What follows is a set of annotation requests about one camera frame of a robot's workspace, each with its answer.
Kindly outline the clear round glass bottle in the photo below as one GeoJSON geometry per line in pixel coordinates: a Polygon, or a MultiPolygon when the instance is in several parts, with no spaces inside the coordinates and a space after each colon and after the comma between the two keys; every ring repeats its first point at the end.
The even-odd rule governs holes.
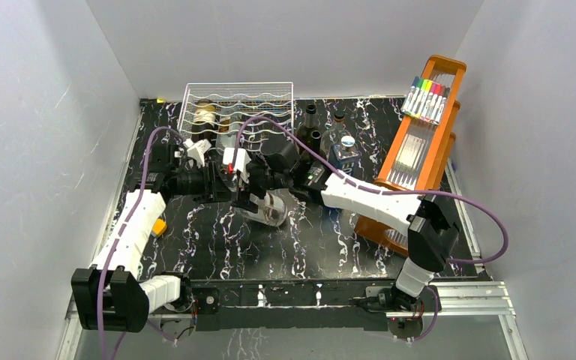
{"type": "Polygon", "coordinates": [[[235,208],[235,212],[245,219],[270,227],[281,226],[287,218],[287,205],[278,195],[267,192],[263,198],[259,198],[251,194],[250,201],[258,206],[256,211],[235,208]]]}

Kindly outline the dark wine bottle gold cap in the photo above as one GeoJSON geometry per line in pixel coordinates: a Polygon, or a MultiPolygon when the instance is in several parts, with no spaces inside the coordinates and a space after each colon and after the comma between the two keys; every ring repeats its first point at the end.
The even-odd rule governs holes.
{"type": "Polygon", "coordinates": [[[324,158],[325,154],[320,150],[321,138],[322,133],[317,129],[310,129],[305,130],[302,133],[298,134],[298,139],[303,142],[304,147],[300,148],[301,155],[300,155],[300,163],[305,165],[312,165],[318,162],[316,157],[313,157],[312,154],[307,151],[307,149],[312,150],[313,152],[317,153],[320,158],[324,158]]]}

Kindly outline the brown rack bottle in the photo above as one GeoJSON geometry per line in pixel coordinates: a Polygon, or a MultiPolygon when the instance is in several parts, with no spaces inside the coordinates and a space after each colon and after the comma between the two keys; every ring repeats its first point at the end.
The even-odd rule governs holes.
{"type": "Polygon", "coordinates": [[[304,114],[304,122],[297,128],[296,137],[298,134],[310,130],[310,129],[317,129],[320,131],[315,115],[317,114],[317,108],[314,104],[309,104],[306,107],[305,114],[304,114]]]}

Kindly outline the clear ribbed glass bottle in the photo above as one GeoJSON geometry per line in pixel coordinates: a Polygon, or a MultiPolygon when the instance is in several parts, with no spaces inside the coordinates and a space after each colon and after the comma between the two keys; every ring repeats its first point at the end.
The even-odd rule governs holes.
{"type": "Polygon", "coordinates": [[[337,110],[334,113],[333,122],[331,127],[326,130],[322,135],[321,150],[324,152],[325,156],[328,157],[332,146],[338,143],[343,136],[349,134],[345,126],[345,112],[343,110],[337,110]]]}

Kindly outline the blue square glass bottle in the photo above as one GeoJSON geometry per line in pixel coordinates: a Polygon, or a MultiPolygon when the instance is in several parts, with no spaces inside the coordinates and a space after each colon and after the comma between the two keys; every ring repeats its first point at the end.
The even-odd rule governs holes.
{"type": "Polygon", "coordinates": [[[343,135],[334,143],[328,155],[328,162],[347,175],[352,175],[360,162],[360,152],[353,136],[343,135]]]}

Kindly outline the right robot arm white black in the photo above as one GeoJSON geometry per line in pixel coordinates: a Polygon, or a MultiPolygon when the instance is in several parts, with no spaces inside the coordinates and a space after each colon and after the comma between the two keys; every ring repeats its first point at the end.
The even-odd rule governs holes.
{"type": "Polygon", "coordinates": [[[375,220],[407,239],[408,255],[388,295],[362,306],[370,311],[411,311],[422,300],[435,274],[447,265],[459,236],[456,220],[443,211],[448,193],[391,191],[359,181],[335,168],[305,146],[303,158],[294,144],[285,152],[272,151],[261,163],[235,145],[223,151],[223,167],[235,184],[234,205],[257,212],[270,190],[287,188],[304,201],[350,210],[375,220]]]}

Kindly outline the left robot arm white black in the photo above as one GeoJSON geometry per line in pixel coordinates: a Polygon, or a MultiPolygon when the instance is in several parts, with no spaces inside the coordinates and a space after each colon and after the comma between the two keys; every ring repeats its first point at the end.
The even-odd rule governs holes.
{"type": "Polygon", "coordinates": [[[178,196],[200,203],[230,200],[216,155],[206,139],[151,147],[105,245],[88,268],[78,268],[72,275],[73,298],[84,329],[140,332],[149,315],[165,305],[176,312],[192,307],[188,276],[169,271],[140,282],[138,272],[143,251],[156,236],[170,200],[178,196]]]}

